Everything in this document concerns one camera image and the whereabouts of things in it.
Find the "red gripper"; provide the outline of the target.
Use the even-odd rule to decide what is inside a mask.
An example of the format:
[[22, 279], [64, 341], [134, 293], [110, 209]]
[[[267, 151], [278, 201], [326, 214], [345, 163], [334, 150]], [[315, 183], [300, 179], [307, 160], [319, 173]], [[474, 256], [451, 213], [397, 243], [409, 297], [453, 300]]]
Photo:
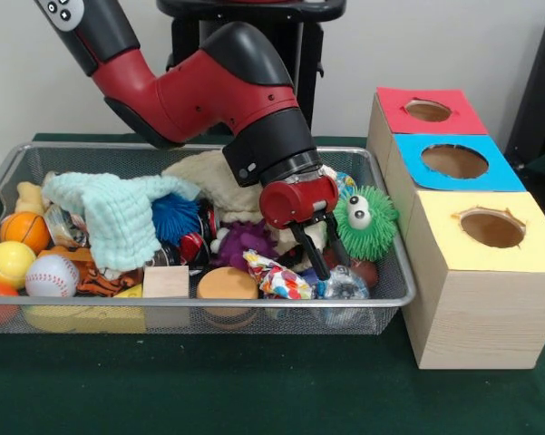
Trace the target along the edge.
[[336, 182], [328, 176], [308, 181], [274, 181], [267, 184], [259, 197], [259, 208], [264, 219], [272, 227], [288, 227], [291, 223], [295, 240], [307, 253], [319, 279], [329, 279], [330, 269], [312, 238], [305, 232], [305, 223], [317, 211], [325, 210], [328, 245], [332, 248], [339, 265], [349, 266], [350, 256], [337, 232], [337, 222], [332, 211], [339, 194]]

